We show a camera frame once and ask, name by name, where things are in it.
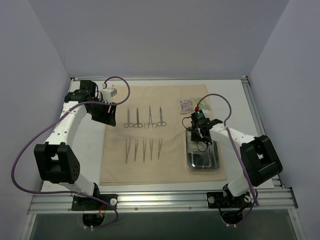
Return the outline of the surgical scissors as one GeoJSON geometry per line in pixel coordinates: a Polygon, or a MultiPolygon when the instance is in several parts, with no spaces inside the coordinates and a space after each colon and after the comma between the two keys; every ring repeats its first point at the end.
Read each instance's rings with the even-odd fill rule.
{"type": "Polygon", "coordinates": [[[132,128],[134,126],[134,123],[131,121],[130,118],[130,108],[127,107],[127,119],[126,119],[126,123],[124,123],[123,127],[124,128],[132,128]]]}

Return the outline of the purple printed sterile packet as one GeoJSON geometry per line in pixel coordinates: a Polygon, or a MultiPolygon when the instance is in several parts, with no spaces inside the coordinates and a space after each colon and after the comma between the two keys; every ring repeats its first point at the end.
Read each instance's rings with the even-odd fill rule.
{"type": "Polygon", "coordinates": [[[194,111],[192,97],[179,98],[177,105],[180,114],[190,114],[194,111]]]}

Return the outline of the metal instrument tray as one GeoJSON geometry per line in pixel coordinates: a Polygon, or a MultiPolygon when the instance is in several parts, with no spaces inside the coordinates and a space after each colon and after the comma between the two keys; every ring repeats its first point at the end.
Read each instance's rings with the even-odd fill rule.
{"type": "Polygon", "coordinates": [[[186,165],[191,171],[217,171],[220,168],[218,145],[216,142],[205,144],[197,142],[198,151],[188,152],[188,143],[191,141],[191,128],[185,131],[186,138],[186,165]]]}

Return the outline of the surgical forceps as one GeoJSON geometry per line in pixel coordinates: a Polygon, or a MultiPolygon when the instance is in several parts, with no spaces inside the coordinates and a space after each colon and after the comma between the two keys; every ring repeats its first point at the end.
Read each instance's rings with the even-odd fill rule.
{"type": "Polygon", "coordinates": [[[128,163],[129,153],[131,149],[131,138],[125,140],[125,163],[128,163]]]}

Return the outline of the straight silver tweezers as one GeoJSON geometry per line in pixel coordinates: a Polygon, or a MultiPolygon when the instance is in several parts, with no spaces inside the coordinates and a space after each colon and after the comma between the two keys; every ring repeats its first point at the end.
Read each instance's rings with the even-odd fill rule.
{"type": "Polygon", "coordinates": [[[145,163],[146,150],[147,150],[147,140],[144,138],[144,139],[142,140],[142,156],[143,156],[143,163],[145,163]]]}
{"type": "Polygon", "coordinates": [[[134,162],[136,162],[136,160],[137,160],[138,148],[139,148],[139,139],[135,139],[134,162]]]}

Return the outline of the silver ring-handled hemostat clamp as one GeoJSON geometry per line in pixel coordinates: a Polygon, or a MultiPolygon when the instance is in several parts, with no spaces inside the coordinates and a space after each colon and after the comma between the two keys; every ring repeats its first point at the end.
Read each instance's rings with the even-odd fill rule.
{"type": "Polygon", "coordinates": [[[145,123],[145,124],[143,125],[143,127],[144,127],[145,129],[148,129],[148,128],[153,128],[153,129],[155,129],[155,128],[158,127],[157,124],[153,122],[151,106],[149,106],[149,109],[148,109],[148,122],[145,123]]]}

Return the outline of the beige cloth wrap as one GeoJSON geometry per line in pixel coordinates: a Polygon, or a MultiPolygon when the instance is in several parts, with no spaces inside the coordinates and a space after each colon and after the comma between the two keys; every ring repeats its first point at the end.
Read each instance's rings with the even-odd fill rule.
{"type": "Polygon", "coordinates": [[[178,99],[201,98],[208,92],[204,84],[171,86],[125,86],[116,87],[114,101],[116,126],[105,129],[103,157],[100,170],[101,185],[169,184],[187,182],[210,182],[226,179],[223,163],[215,171],[193,171],[187,167],[186,127],[190,121],[180,114],[178,99]],[[149,106],[152,121],[160,120],[160,107],[166,126],[144,128],[148,122],[149,106]],[[127,107],[130,120],[136,123],[136,110],[142,128],[124,128],[127,122],[127,107]],[[128,163],[126,164],[126,139],[131,138],[128,163]],[[135,139],[139,139],[136,162],[135,139]],[[145,162],[143,163],[143,139],[146,139],[145,162]],[[153,139],[152,161],[150,139],[153,139]],[[158,141],[162,139],[158,160],[158,141]]]}

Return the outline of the curved tip silver tweezers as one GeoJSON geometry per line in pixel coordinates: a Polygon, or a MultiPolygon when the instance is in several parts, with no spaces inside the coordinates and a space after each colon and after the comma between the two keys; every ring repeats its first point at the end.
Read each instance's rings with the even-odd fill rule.
{"type": "Polygon", "coordinates": [[[154,148],[154,140],[151,138],[149,140],[149,149],[150,149],[150,161],[153,159],[153,148],[154,148]]]}

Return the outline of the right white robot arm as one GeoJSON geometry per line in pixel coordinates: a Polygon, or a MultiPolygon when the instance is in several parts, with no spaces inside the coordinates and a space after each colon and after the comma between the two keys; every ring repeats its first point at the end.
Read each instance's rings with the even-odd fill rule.
{"type": "Polygon", "coordinates": [[[239,157],[242,175],[226,185],[226,190],[222,193],[225,205],[234,206],[240,201],[242,194],[283,171],[283,165],[268,136],[252,136],[228,128],[219,119],[210,120],[198,107],[190,118],[192,141],[202,142],[207,146],[221,143],[235,150],[239,157]]]}

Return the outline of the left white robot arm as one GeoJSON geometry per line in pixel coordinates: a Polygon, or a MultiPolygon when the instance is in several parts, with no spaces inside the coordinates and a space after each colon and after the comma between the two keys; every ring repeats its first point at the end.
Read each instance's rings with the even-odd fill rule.
{"type": "Polygon", "coordinates": [[[34,156],[40,178],[58,184],[70,191],[84,193],[83,204],[90,210],[100,206],[101,197],[96,183],[81,174],[81,166],[72,150],[74,138],[86,114],[93,121],[116,126],[116,106],[113,97],[117,90],[104,87],[96,95],[98,86],[90,80],[82,80],[79,89],[68,92],[64,98],[61,116],[43,144],[34,147],[34,156]]]}

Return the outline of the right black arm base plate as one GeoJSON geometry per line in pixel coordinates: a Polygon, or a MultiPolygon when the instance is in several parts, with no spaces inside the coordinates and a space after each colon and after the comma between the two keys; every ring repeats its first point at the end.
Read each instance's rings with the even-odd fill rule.
{"type": "Polygon", "coordinates": [[[252,205],[250,194],[244,194],[233,197],[231,193],[225,191],[209,191],[206,193],[207,206],[209,209],[240,209],[252,205]]]}

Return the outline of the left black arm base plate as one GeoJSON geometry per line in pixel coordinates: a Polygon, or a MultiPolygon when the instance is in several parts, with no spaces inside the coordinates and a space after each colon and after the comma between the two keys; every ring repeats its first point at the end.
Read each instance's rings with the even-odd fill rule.
{"type": "MultiPolygon", "coordinates": [[[[100,194],[99,198],[108,203],[113,208],[117,208],[118,195],[117,194],[100,194]]],[[[112,210],[112,208],[104,203],[94,200],[92,198],[83,196],[74,196],[72,201],[72,211],[98,211],[98,210],[112,210]]]]}

